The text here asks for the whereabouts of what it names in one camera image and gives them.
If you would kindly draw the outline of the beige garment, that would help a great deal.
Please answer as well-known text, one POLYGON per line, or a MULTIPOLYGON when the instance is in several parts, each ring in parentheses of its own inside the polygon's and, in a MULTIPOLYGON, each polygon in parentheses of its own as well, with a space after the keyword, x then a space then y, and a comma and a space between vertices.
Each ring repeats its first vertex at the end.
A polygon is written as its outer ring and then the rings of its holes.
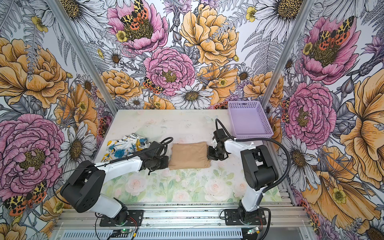
POLYGON ((210 166, 206 142, 173 145, 169 161, 170 170, 205 169, 210 166))

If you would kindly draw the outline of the printed white blue yellow shorts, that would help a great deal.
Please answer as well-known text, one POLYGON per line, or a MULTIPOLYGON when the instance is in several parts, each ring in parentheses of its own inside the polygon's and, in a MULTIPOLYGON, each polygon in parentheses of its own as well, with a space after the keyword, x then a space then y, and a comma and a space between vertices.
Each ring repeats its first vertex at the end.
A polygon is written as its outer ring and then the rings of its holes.
POLYGON ((101 162, 110 162, 111 160, 127 157, 134 152, 148 148, 149 145, 147 138, 137 134, 123 136, 120 140, 108 141, 107 150, 101 162))

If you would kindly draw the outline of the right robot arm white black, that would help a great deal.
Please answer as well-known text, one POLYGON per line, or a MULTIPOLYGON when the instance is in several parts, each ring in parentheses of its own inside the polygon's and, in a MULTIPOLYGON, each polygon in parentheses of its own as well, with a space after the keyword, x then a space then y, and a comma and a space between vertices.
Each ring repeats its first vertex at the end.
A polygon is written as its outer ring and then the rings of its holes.
POLYGON ((213 145, 209 146, 207 157, 213 161, 224 161, 229 156, 241 160, 246 192, 237 209, 225 209, 224 220, 227 226, 265 225, 265 211, 261 202, 268 187, 279 179, 268 147, 262 141, 267 138, 237 139, 229 136, 224 129, 214 131, 213 145))

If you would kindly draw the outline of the lavender plastic basket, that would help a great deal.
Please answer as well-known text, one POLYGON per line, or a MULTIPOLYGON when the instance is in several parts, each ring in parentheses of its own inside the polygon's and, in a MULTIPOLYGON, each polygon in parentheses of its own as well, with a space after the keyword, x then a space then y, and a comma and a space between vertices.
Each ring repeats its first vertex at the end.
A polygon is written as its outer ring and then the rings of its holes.
POLYGON ((229 101, 228 112, 237 139, 271 138, 274 134, 258 101, 229 101))

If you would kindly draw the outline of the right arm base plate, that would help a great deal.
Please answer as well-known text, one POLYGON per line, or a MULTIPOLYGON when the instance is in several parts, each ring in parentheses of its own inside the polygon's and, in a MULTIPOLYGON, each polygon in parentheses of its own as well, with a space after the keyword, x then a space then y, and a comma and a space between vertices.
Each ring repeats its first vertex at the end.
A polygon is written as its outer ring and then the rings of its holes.
POLYGON ((267 224, 266 214, 260 209, 253 212, 246 212, 242 208, 225 209, 224 218, 227 226, 265 226, 267 224))

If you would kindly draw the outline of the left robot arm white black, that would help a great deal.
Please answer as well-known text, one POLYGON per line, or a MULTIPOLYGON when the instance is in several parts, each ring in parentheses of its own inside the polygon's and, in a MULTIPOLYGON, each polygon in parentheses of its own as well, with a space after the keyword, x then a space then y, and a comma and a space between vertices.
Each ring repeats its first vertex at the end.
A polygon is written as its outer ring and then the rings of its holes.
POLYGON ((90 161, 82 162, 62 186, 60 194, 78 213, 99 213, 111 224, 123 226, 130 217, 128 209, 120 200, 102 194, 103 185, 127 173, 167 168, 167 150, 167 143, 153 142, 144 150, 98 166, 90 161))

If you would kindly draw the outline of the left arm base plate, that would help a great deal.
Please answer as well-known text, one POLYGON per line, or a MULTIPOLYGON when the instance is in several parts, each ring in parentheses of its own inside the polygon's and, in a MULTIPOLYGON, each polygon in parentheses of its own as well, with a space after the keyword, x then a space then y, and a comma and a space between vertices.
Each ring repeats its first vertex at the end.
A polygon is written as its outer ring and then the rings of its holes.
POLYGON ((143 220, 143 210, 122 210, 114 218, 103 215, 100 227, 140 227, 143 220))

